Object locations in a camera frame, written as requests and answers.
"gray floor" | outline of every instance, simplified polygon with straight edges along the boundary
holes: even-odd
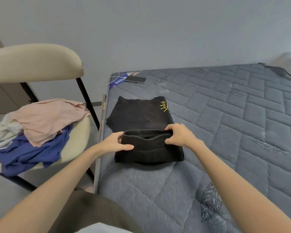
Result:
[[[100,113],[98,112],[99,107],[94,107],[94,110],[97,114],[97,117],[100,118]],[[95,145],[99,141],[98,131],[94,124],[94,120],[91,117],[91,133],[88,141],[87,147]],[[19,176],[23,177],[25,180],[34,184],[35,186],[39,186],[47,181],[50,177],[60,171],[63,167],[65,167],[68,163],[57,165],[54,167],[50,167],[47,169],[39,169],[28,171],[20,174]],[[95,171],[95,164],[92,164],[91,170]],[[82,189],[86,189],[87,187],[92,186],[92,182],[89,177],[85,174],[80,182],[78,183],[78,187]],[[16,184],[4,179],[0,176],[0,218],[3,217],[13,206],[19,203],[22,199],[24,199],[29,194],[28,191],[23,188],[17,186]]]

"black pants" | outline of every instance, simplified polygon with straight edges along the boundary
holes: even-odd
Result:
[[[98,222],[133,233],[143,233],[117,203],[83,190],[73,191],[49,233],[75,233]]]

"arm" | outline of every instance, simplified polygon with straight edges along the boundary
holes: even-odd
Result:
[[[120,144],[122,134],[113,133],[101,143],[90,147],[28,195],[0,219],[0,233],[47,233],[95,159],[106,153],[134,148],[133,145]]]
[[[189,148],[197,156],[243,233],[291,233],[291,219],[256,188],[212,153],[183,124],[170,124],[166,144]]]

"cream chair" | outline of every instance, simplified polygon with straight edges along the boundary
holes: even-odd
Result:
[[[83,74],[83,64],[79,56],[64,46],[24,44],[0,48],[0,83],[21,83],[32,102],[37,102],[36,96],[26,82],[76,79],[86,106],[99,130],[98,118],[81,80]],[[89,117],[73,123],[73,130],[70,133],[69,141],[62,150],[61,159],[53,165],[73,160],[80,155],[86,148],[90,128]],[[32,169],[39,168],[43,168],[42,163]],[[87,170],[87,173],[94,180],[93,172],[90,169]],[[6,177],[2,173],[0,175],[27,190],[36,189],[19,176]]]

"black phone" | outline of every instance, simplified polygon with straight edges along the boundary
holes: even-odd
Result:
[[[126,82],[133,82],[133,83],[145,83],[146,78],[136,77],[136,76],[128,76],[125,79]]]

